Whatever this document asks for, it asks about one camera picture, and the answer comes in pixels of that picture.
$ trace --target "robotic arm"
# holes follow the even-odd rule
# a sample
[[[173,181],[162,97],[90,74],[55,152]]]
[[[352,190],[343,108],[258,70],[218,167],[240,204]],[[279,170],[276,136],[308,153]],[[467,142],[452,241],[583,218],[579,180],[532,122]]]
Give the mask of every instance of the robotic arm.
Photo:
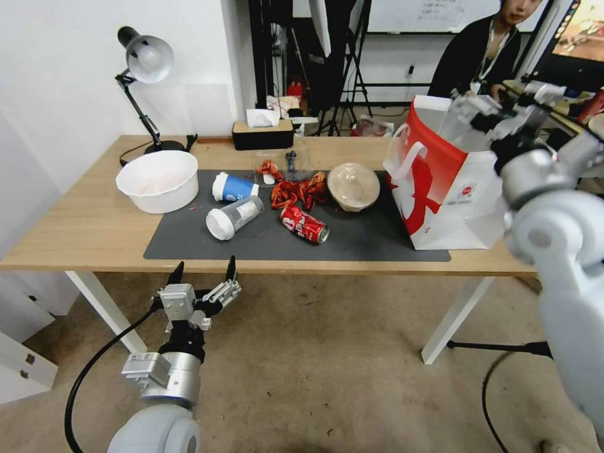
[[[231,257],[225,281],[212,290],[196,291],[181,283],[181,262],[158,292],[169,319],[170,339],[158,352],[130,354],[122,375],[137,384],[148,407],[134,414],[116,433],[109,453],[197,453],[200,434],[193,410],[204,361],[204,333],[211,318],[233,302],[241,287],[235,257]]]
[[[604,202],[574,190],[604,153],[601,139],[588,131],[558,153],[535,139],[563,92],[537,83],[512,109],[465,96],[451,108],[487,135],[497,156],[495,171],[510,208],[506,243],[537,268],[541,322],[562,384],[604,450]]]

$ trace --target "lamp shade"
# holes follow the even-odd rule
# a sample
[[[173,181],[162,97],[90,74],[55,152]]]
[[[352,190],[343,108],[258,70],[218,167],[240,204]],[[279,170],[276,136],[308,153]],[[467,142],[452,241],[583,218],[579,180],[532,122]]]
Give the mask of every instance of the lamp shade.
[[[165,41],[154,36],[141,36],[128,26],[120,28],[118,39],[126,48],[126,64],[136,80],[156,83],[172,70],[174,53]]]

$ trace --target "red and white bag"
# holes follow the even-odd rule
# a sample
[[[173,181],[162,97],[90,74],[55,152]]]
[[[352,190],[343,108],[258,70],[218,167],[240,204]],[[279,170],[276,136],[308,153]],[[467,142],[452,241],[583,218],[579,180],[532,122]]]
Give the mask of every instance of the red and white bag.
[[[496,157],[486,141],[484,151],[465,152],[434,132],[450,104],[416,96],[384,168],[417,250],[489,249],[503,235],[506,210]]]

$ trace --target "desk lamp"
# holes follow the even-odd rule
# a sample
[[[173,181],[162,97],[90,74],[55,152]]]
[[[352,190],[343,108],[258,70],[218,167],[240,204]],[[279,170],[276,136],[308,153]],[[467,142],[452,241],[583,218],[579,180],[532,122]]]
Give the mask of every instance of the desk lamp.
[[[159,130],[153,124],[153,121],[140,110],[128,89],[128,86],[135,81],[152,84],[163,80],[172,69],[172,64],[174,64],[172,49],[165,41],[154,36],[141,36],[134,28],[129,26],[120,28],[118,40],[126,48],[128,68],[116,75],[115,79],[126,93],[126,97],[134,110],[137,111],[143,126],[153,138],[153,145],[145,150],[145,154],[162,150],[185,151],[185,147],[179,142],[173,140],[162,142],[159,139]]]

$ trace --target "black jacket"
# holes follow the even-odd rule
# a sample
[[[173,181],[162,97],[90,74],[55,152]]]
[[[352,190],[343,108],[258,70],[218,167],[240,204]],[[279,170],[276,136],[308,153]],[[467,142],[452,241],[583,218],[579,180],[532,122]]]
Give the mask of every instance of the black jacket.
[[[457,88],[461,93],[470,89],[470,83],[478,76],[487,50],[492,20],[493,16],[489,16],[472,22],[453,38],[436,68],[429,96],[448,98],[453,88]],[[512,78],[512,70],[519,52],[520,33],[513,27],[495,66],[485,77],[488,89]]]

